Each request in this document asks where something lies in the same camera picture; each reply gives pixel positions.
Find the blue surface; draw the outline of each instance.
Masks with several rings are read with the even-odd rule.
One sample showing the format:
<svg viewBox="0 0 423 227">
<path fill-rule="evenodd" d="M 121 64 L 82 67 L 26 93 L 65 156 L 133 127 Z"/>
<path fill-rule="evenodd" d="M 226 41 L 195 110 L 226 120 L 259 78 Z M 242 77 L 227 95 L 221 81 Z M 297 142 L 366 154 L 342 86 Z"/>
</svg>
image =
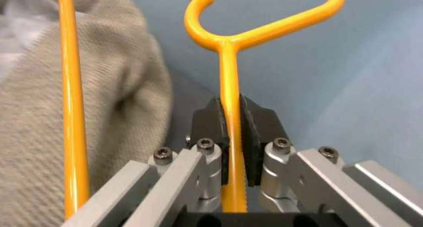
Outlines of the blue surface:
<svg viewBox="0 0 423 227">
<path fill-rule="evenodd" d="M 218 94 L 217 55 L 183 27 L 189 0 L 134 1 L 166 62 Z M 201 21 L 234 34 L 324 1 L 216 0 Z M 423 0 L 347 0 L 323 24 L 240 53 L 241 91 L 277 111 L 298 149 L 374 159 L 422 189 L 422 32 Z"/>
</svg>

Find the screw head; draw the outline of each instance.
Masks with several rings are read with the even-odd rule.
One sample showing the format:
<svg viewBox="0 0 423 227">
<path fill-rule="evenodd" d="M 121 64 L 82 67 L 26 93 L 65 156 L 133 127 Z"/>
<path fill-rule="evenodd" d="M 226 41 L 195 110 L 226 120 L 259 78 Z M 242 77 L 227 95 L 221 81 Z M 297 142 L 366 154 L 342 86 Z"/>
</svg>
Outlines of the screw head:
<svg viewBox="0 0 423 227">
<path fill-rule="evenodd" d="M 197 149 L 204 155 L 212 154 L 214 151 L 214 141 L 210 138 L 201 138 L 197 141 Z"/>
<path fill-rule="evenodd" d="M 328 146 L 322 146 L 318 149 L 318 152 L 321 153 L 325 158 L 331 161 L 333 164 L 338 162 L 339 153 L 336 149 Z"/>
<path fill-rule="evenodd" d="M 187 148 L 190 148 L 190 144 L 191 144 L 191 137 L 189 135 L 185 136 L 185 146 Z"/>
<path fill-rule="evenodd" d="M 273 148 L 281 151 L 283 154 L 289 154 L 291 152 L 291 146 L 291 141 L 285 138 L 275 138 L 273 141 Z"/>
<path fill-rule="evenodd" d="M 161 147 L 153 152 L 154 162 L 157 165 L 167 165 L 172 162 L 172 150 L 168 147 Z"/>
</svg>

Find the yellow rod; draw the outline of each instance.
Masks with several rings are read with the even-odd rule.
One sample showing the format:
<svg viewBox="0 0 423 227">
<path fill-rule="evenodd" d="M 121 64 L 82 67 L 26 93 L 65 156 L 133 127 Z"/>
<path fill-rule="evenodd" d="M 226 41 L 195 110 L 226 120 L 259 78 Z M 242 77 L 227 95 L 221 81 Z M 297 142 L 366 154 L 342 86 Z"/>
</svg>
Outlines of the yellow rod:
<svg viewBox="0 0 423 227">
<path fill-rule="evenodd" d="M 216 35 L 200 24 L 201 12 L 214 0 L 191 0 L 185 11 L 185 28 L 199 45 L 219 53 L 220 97 L 230 137 L 229 183 L 222 188 L 224 212 L 247 211 L 245 167 L 242 155 L 239 85 L 236 54 L 238 51 L 287 35 L 334 15 L 345 0 L 327 0 L 323 5 L 289 16 L 259 28 L 231 36 Z"/>
<path fill-rule="evenodd" d="M 70 218 L 89 198 L 85 119 L 73 0 L 58 0 L 63 88 L 64 204 Z"/>
<path fill-rule="evenodd" d="M 247 212 L 244 156 L 241 144 L 241 118 L 237 51 L 233 42 L 227 41 L 219 47 L 220 100 L 225 111 L 229 148 L 229 180 L 222 187 L 222 210 L 224 212 Z"/>
</svg>

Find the gray fabric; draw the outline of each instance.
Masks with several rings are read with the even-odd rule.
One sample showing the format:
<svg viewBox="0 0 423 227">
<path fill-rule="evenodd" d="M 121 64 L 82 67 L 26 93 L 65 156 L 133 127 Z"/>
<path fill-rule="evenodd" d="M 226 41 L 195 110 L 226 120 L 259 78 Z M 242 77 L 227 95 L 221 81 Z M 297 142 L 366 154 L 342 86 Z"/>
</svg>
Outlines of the gray fabric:
<svg viewBox="0 0 423 227">
<path fill-rule="evenodd" d="M 130 0 L 76 0 L 92 192 L 128 160 L 161 145 L 170 80 Z M 59 27 L 55 23 L 0 84 L 0 226 L 63 222 Z"/>
</svg>

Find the knit fabric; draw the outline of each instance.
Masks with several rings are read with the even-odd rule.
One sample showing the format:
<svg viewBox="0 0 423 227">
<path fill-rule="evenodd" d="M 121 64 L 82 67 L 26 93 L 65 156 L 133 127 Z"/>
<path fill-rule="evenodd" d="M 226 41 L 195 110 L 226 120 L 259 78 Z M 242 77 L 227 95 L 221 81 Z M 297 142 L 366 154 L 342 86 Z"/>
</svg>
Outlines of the knit fabric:
<svg viewBox="0 0 423 227">
<path fill-rule="evenodd" d="M 75 0 L 91 191 L 164 140 L 171 85 L 130 0 Z M 0 226 L 58 226 L 63 214 L 59 24 L 0 84 Z"/>
</svg>

